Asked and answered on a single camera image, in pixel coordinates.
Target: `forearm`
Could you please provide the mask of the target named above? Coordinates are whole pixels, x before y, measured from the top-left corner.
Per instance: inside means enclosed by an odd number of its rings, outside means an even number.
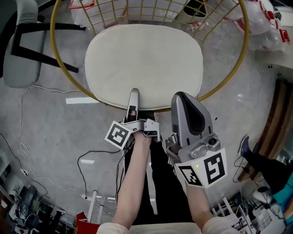
[[[149,144],[135,143],[130,164],[122,182],[113,223],[130,228],[137,217],[144,187]]]
[[[186,190],[192,220],[202,230],[205,223],[213,217],[206,192],[203,188],[189,185],[186,185]]]

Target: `black pants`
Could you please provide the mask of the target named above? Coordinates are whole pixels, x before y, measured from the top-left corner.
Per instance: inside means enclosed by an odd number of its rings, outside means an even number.
[[[60,211],[57,211],[53,221],[50,223],[51,220],[51,213],[52,213],[52,207],[47,206],[46,213],[44,216],[44,220],[42,222],[42,226],[40,229],[40,234],[52,234],[55,233],[55,230],[58,226],[59,220],[61,218],[62,213]]]
[[[193,222],[186,194],[181,183],[168,164],[162,143],[152,141],[151,146],[152,178],[156,188],[157,215],[154,214],[148,192],[147,174],[142,193],[141,206],[133,225],[153,223]],[[125,154],[125,171],[130,163],[133,149]]]
[[[292,166],[268,159],[258,153],[254,154],[251,151],[244,153],[244,157],[256,171],[262,173],[272,194],[276,194],[284,188],[293,171]]]

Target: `gray chair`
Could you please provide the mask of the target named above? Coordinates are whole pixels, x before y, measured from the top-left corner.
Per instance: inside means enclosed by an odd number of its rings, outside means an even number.
[[[34,0],[16,0],[16,30],[6,47],[3,62],[4,83],[12,88],[26,88],[37,82],[41,63],[59,67],[56,59],[43,54],[49,23],[38,22],[38,5]],[[55,29],[85,30],[75,24],[56,23]],[[65,67],[78,73],[78,68]]]

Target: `gray floor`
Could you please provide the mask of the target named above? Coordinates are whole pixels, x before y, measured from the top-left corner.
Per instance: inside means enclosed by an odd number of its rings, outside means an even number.
[[[52,8],[44,13],[49,19]],[[72,22],[71,14],[64,3],[60,7],[57,22]],[[204,74],[200,95],[206,93],[222,81],[236,62],[242,46],[242,36],[232,37],[226,33],[225,23],[212,33],[203,49]],[[84,58],[92,32],[56,31],[59,53],[64,62],[79,67],[74,77],[87,87]],[[46,35],[44,54],[53,56]],[[70,90],[75,87],[59,68],[42,65],[38,85],[47,88]],[[231,197],[239,191],[239,183],[233,183],[236,171],[233,163],[237,158],[239,142],[249,134],[250,143],[256,141],[264,128],[270,110],[275,85],[275,72],[266,65],[257,64],[254,53],[248,51],[234,77],[219,92],[204,100],[202,104],[211,114],[214,132],[219,136],[227,154],[228,176],[207,190],[211,204],[223,196]],[[89,150],[116,150],[104,141],[104,136],[113,120],[123,118],[124,111],[102,104],[67,105],[65,98],[85,96],[81,92],[59,93],[31,87],[23,96],[21,141],[30,150],[25,155],[18,142],[20,132],[20,103],[25,90],[12,89],[0,80],[0,132],[7,136],[12,149],[20,158],[23,167],[33,172],[49,191],[50,202],[71,214],[87,212],[86,201],[74,190],[85,193],[82,176],[77,167],[77,158]],[[160,115],[163,138],[171,134],[169,112]],[[121,154],[90,153],[84,159],[94,160],[92,165],[81,163],[88,193],[98,190],[100,195],[115,196],[116,165]],[[43,192],[38,184],[35,186]],[[151,198],[155,198],[154,185],[150,185]],[[113,209],[105,209],[113,215]],[[111,217],[105,214],[103,221]]]

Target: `white shirt sleeve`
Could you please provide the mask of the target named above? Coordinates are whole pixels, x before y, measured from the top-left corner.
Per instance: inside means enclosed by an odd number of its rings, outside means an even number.
[[[227,223],[222,217],[213,217],[206,222],[202,234],[238,234],[238,231]]]
[[[118,223],[103,223],[97,231],[97,234],[127,234],[128,229]]]

